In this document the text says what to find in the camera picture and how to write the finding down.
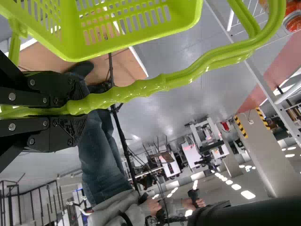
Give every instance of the hand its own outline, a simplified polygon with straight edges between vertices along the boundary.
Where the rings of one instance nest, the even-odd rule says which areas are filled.
[[[205,207],[206,204],[204,202],[204,200],[202,199],[197,199],[196,201],[198,207]],[[182,206],[187,209],[187,210],[196,210],[196,207],[192,204],[192,199],[188,198],[188,199],[182,199]]]
[[[158,200],[157,199],[147,199],[146,201],[146,205],[147,205],[147,209],[148,211],[150,212],[150,215],[152,217],[155,217],[156,216],[156,213],[162,209],[162,206],[158,203]]]

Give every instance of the black strap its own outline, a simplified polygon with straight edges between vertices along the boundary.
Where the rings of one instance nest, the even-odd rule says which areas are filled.
[[[132,224],[130,218],[128,218],[127,214],[120,212],[119,216],[121,216],[126,221],[127,226],[133,226],[133,224]]]

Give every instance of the orange object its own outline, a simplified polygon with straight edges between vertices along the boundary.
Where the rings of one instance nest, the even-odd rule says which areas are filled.
[[[269,1],[259,0],[262,8],[269,13]],[[301,0],[286,0],[286,12],[283,25],[289,32],[301,29]]]

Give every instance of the black shoe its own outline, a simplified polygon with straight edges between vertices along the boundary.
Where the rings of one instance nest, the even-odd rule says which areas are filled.
[[[90,61],[83,61],[75,64],[66,72],[75,73],[85,78],[93,69],[94,69],[93,63],[91,63]]]
[[[109,81],[103,81],[97,85],[88,86],[90,93],[105,93],[109,89],[111,89],[111,83]]]

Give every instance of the shoe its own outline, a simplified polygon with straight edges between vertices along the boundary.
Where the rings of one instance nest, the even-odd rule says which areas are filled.
[[[66,72],[75,73],[85,78],[94,69],[94,64],[90,61],[83,61],[75,64]]]

